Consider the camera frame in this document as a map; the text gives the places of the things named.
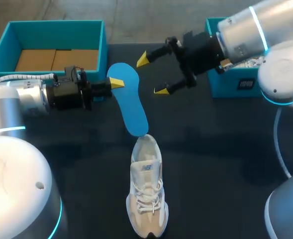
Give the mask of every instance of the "teal box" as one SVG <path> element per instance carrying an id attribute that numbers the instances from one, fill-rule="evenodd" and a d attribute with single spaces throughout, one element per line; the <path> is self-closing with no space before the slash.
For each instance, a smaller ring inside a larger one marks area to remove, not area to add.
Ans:
<path id="1" fill-rule="evenodd" d="M 99 50 L 97 69 L 86 70 L 89 81 L 106 77 L 107 43 L 104 22 L 11 21 L 0 39 L 0 77 L 11 74 L 42 75 L 53 71 L 15 72 L 24 49 Z M 64 71 L 55 71 L 58 76 Z"/>
<path id="2" fill-rule="evenodd" d="M 224 19 L 225 17 L 207 18 L 205 31 L 210 35 L 216 33 L 218 23 Z M 233 68 L 221 74 L 213 69 L 208 71 L 208 79 L 214 98 L 261 96 L 258 68 Z"/>

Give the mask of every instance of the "white sneaker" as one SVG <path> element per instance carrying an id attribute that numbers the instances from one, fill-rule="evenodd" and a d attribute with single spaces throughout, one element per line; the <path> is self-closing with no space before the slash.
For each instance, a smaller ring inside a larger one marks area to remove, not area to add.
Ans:
<path id="1" fill-rule="evenodd" d="M 168 221 L 162 156 L 155 139 L 148 134 L 139 137 L 133 149 L 126 209 L 135 232 L 141 238 L 162 236 Z"/>

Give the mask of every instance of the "shoe tongue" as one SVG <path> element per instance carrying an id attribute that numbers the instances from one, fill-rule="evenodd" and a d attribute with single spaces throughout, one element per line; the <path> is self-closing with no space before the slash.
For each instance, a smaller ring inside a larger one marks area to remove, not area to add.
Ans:
<path id="1" fill-rule="evenodd" d="M 131 173 L 135 185 L 142 189 L 143 186 L 157 187 L 160 179 L 160 161 L 145 160 L 131 164 Z"/>

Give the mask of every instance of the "new balance logo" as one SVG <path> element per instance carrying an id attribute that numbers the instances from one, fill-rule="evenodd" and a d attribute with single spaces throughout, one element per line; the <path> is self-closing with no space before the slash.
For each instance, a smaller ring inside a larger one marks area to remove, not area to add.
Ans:
<path id="1" fill-rule="evenodd" d="M 152 165 L 143 165 L 141 171 L 148 171 L 152 169 Z"/>

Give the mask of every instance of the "blue insole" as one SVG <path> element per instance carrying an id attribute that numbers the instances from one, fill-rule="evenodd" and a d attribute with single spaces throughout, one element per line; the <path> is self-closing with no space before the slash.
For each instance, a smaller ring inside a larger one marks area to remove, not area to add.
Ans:
<path id="1" fill-rule="evenodd" d="M 146 135 L 148 122 L 138 96 L 138 74 L 128 64 L 116 63 L 109 68 L 107 76 L 124 82 L 124 87 L 115 88 L 112 93 L 120 106 L 128 132 L 136 137 Z"/>

